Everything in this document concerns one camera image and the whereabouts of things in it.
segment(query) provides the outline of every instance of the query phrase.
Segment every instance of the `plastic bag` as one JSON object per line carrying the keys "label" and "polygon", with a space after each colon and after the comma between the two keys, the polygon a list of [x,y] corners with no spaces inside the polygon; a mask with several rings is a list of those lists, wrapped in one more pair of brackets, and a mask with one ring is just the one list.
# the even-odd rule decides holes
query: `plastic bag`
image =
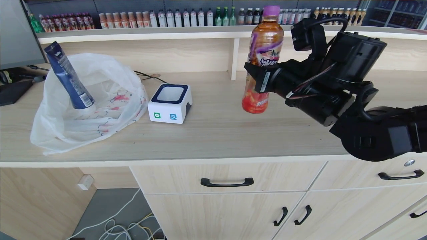
{"label": "plastic bag", "polygon": [[30,135],[31,143],[48,149],[45,155],[104,140],[147,110],[147,93],[130,67],[108,55],[82,53],[68,58],[95,104],[90,111],[74,109],[67,91],[49,71]]}

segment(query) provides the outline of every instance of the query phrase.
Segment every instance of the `black robotic arm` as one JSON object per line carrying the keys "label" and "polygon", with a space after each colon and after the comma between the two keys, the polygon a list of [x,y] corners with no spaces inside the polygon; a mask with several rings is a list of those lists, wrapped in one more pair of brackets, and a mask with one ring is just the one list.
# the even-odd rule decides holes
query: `black robotic arm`
{"label": "black robotic arm", "polygon": [[[326,21],[343,23],[329,43],[320,25]],[[290,59],[265,67],[245,63],[256,81],[255,90],[276,93],[286,105],[299,108],[324,126],[333,125],[329,132],[356,158],[384,161],[406,152],[426,151],[427,105],[364,110],[378,90],[363,79],[387,44],[344,32],[346,26],[341,18],[305,18],[293,25],[294,49],[312,53],[302,62]]]}

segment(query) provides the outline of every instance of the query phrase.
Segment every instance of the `purple bottle cap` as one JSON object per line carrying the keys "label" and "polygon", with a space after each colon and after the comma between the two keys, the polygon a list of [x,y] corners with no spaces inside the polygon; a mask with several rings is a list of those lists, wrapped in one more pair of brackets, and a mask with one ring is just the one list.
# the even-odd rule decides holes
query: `purple bottle cap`
{"label": "purple bottle cap", "polygon": [[278,16],[280,12],[280,6],[265,6],[263,16]]}

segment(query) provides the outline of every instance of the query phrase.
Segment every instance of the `drawer handle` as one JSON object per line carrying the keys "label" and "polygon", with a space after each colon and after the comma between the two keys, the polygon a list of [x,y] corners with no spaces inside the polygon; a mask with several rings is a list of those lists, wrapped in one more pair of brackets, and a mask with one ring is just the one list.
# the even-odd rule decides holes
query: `drawer handle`
{"label": "drawer handle", "polygon": [[279,222],[277,222],[276,220],[274,220],[273,222],[273,225],[275,227],[279,226],[282,223],[283,219],[285,219],[286,215],[288,215],[288,209],[286,207],[282,207],[282,211],[283,211],[283,215],[280,218]]}
{"label": "drawer handle", "polygon": [[427,213],[427,211],[425,211],[425,212],[423,212],[423,213],[421,213],[420,215],[417,215],[416,213],[411,213],[411,214],[409,214],[409,216],[411,217],[411,218],[417,218],[417,217],[421,217],[421,216],[423,216],[424,214],[426,214]]}
{"label": "drawer handle", "polygon": [[254,184],[254,179],[245,178],[245,181],[239,184],[212,184],[210,179],[201,179],[200,184],[206,187],[247,187]]}
{"label": "drawer handle", "polygon": [[294,221],[294,223],[295,223],[296,226],[301,225],[308,218],[308,216],[311,214],[311,207],[310,207],[310,205],[305,206],[305,210],[307,211],[307,213],[305,214],[304,218],[300,222],[298,222],[298,220]]}
{"label": "drawer handle", "polygon": [[401,179],[415,179],[424,175],[424,172],[421,171],[421,169],[415,170],[414,173],[415,173],[414,176],[408,176],[408,177],[391,177],[387,173],[379,173],[378,176],[380,176],[380,178],[383,180],[401,180]]}

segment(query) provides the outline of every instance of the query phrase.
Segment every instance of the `blue tube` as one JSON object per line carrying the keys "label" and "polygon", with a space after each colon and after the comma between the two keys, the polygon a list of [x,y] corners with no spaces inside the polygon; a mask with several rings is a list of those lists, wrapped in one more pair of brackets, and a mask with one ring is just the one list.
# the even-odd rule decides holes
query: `blue tube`
{"label": "blue tube", "polygon": [[73,107],[75,109],[85,109],[92,106],[95,103],[94,98],[80,81],[61,46],[55,41],[47,46],[44,51],[50,61],[53,72],[70,95]]}

